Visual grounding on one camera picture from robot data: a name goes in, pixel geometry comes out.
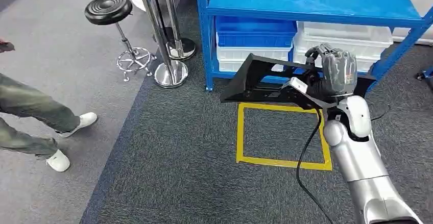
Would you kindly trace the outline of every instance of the shoe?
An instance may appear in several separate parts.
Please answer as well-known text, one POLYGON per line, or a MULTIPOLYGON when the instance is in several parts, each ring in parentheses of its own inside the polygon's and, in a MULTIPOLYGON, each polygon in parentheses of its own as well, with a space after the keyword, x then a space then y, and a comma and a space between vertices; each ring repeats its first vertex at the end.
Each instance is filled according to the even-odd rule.
POLYGON ((95 113, 85 113, 83 115, 80 115, 80 124, 73 131, 65 132, 65 133, 58 133, 58 134, 60 137, 63 137, 63 138, 69 137, 73 133, 75 133, 77 130, 95 123, 95 121, 97 119, 98 119, 98 116, 95 113))
POLYGON ((46 163, 57 172, 64 172, 70 166, 70 161, 62 151, 57 150, 57 152, 51 157, 46 159, 46 163))

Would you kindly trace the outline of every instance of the blue shelving unit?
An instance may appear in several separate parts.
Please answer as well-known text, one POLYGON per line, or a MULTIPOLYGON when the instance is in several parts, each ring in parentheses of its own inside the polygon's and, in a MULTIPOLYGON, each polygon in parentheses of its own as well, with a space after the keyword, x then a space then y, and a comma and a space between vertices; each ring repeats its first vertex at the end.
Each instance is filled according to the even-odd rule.
MULTIPOLYGON (((231 72, 219 71, 214 36, 217 15, 411 28, 408 36, 394 52, 386 59, 376 62, 370 69, 377 80, 387 73, 433 23, 433 8, 421 17, 410 0, 197 0, 197 2, 207 90, 213 89, 213 78, 229 79, 234 75, 231 72)), ((263 81, 282 83, 285 79, 266 77, 263 81)))

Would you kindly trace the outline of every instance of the person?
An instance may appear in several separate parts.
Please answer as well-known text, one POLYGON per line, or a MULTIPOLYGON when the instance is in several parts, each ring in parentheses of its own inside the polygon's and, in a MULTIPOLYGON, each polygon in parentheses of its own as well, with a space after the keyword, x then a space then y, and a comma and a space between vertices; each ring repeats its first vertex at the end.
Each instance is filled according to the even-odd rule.
MULTIPOLYGON (((0 53, 13 51, 12 43, 0 38, 0 53)), ((0 73, 0 112, 18 117, 33 117, 53 128, 60 137, 93 124, 95 113, 75 116, 71 109, 50 96, 0 73)), ((0 148, 44 158, 52 169, 64 172, 70 166, 67 156, 58 149, 54 138, 32 137, 16 131, 0 118, 0 148)))

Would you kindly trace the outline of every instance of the black cable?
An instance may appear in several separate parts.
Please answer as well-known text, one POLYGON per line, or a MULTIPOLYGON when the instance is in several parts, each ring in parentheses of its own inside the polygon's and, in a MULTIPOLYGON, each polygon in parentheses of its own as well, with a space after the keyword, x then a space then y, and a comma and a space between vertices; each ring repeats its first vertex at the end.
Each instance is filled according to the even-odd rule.
POLYGON ((161 21, 161 27, 162 27, 162 31, 164 32, 165 40, 170 41, 169 36, 167 34, 167 30, 165 29, 164 19, 162 18, 162 12, 161 12, 161 7, 159 6, 159 0, 155 0, 155 4, 156 4, 156 9, 158 10, 159 20, 161 21))
POLYGON ((318 108, 316 108, 316 112, 317 112, 317 116, 319 117, 319 121, 317 122, 316 127, 314 128, 313 132, 311 133, 310 137, 308 138, 307 143, 305 144, 304 149, 301 152, 301 156, 299 157, 298 166, 296 166, 296 180, 298 181, 298 184, 302 188, 302 190, 304 190, 304 192, 306 192, 308 194, 308 196, 311 197, 311 199, 314 201, 314 203, 316 203, 316 205, 319 207, 319 209, 323 212, 323 214, 328 219, 329 223, 333 224, 334 222, 329 217, 329 215, 326 213, 326 211, 323 209, 322 205, 319 203, 319 201, 316 199, 316 197, 314 197, 314 195, 304 186, 304 184, 302 184, 301 179, 299 179, 299 169, 301 167, 302 158, 304 157, 304 154, 307 151, 307 147, 310 144, 312 137, 314 136, 314 134, 319 129, 320 123, 322 123, 322 116, 321 116, 318 108))
POLYGON ((375 121, 375 120, 377 120, 377 119, 382 118, 382 117, 385 116, 385 114, 387 114, 390 110, 391 110, 391 106, 388 104, 388 109, 387 109, 383 114, 381 114, 379 117, 372 118, 371 121, 375 121))

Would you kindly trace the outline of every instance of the blue plastic bin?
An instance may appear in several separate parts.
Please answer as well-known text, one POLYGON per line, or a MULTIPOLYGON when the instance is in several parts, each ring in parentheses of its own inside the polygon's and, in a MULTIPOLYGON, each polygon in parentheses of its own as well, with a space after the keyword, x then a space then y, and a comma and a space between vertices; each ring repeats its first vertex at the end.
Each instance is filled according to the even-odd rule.
POLYGON ((296 21, 217 16, 221 47, 291 47, 296 21))

